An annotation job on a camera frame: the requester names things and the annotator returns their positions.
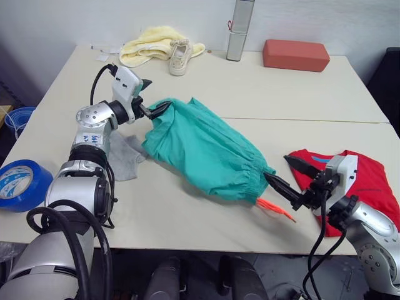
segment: red cloth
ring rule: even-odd
[[[397,230],[400,228],[400,209],[396,198],[393,196],[392,190],[389,186],[384,166],[365,155],[345,150],[339,155],[357,155],[357,178],[356,182],[351,186],[346,196],[358,196],[358,200],[362,201],[372,208],[377,209],[389,217],[396,225]],[[333,157],[321,155],[317,153],[308,152],[306,149],[294,151],[290,154],[302,158],[309,164],[320,170],[325,169],[326,163]],[[291,168],[297,184],[304,190],[308,188],[312,179],[304,174]],[[327,224],[326,236],[340,236],[341,233],[336,228]]]

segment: shoe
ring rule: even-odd
[[[182,76],[186,72],[193,47],[188,39],[175,39],[171,41],[170,45],[173,49],[169,61],[169,72],[175,76]]]

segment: white wall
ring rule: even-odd
[[[38,97],[76,44],[117,45],[148,26],[167,24],[208,49],[226,49],[234,2],[1,0],[0,46]],[[385,49],[400,46],[399,5],[399,0],[256,0],[245,50],[260,51],[269,38],[321,42],[330,54],[346,55],[365,82]],[[18,83],[19,74],[7,70]]]

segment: blue tape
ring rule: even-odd
[[[49,171],[29,159],[8,164],[0,169],[0,208],[18,213],[35,208],[52,181]]]

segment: white table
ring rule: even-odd
[[[260,52],[244,52],[239,62],[225,57],[204,53],[181,77],[155,59],[134,71],[154,82],[143,93],[148,103],[195,97],[221,118],[388,122],[345,56],[331,56],[323,72],[264,67]]]
[[[68,159],[76,133],[75,113],[88,104],[91,82],[102,65],[93,61],[96,55],[90,56],[90,53],[82,48],[74,53],[72,62],[65,65],[34,111],[5,164],[17,159],[32,159],[56,174]],[[77,57],[81,71],[78,71]],[[96,100],[109,99],[110,89],[111,77],[104,76],[99,81]],[[156,83],[148,87],[146,93],[151,89],[157,89]],[[399,199],[400,140],[389,124],[261,119],[226,121],[254,143],[268,164],[294,187],[297,186],[283,155],[302,148],[323,154],[349,149],[382,162]],[[119,130],[125,135],[137,134],[144,139],[151,128],[150,120],[140,119],[132,125],[122,125]],[[268,216],[246,203],[229,204],[204,197],[182,177],[151,159],[139,165],[139,178],[116,183],[116,196],[119,202],[112,213],[116,228],[106,230],[110,246],[114,248],[305,254],[319,233],[319,226],[310,211],[305,208],[292,211],[290,204],[270,187],[263,197],[291,212],[296,224],[284,217]],[[26,224],[25,215],[0,211],[0,241],[28,243],[36,236]],[[324,239],[317,253],[326,251],[335,240]],[[344,242],[336,253],[354,254],[355,251]]]

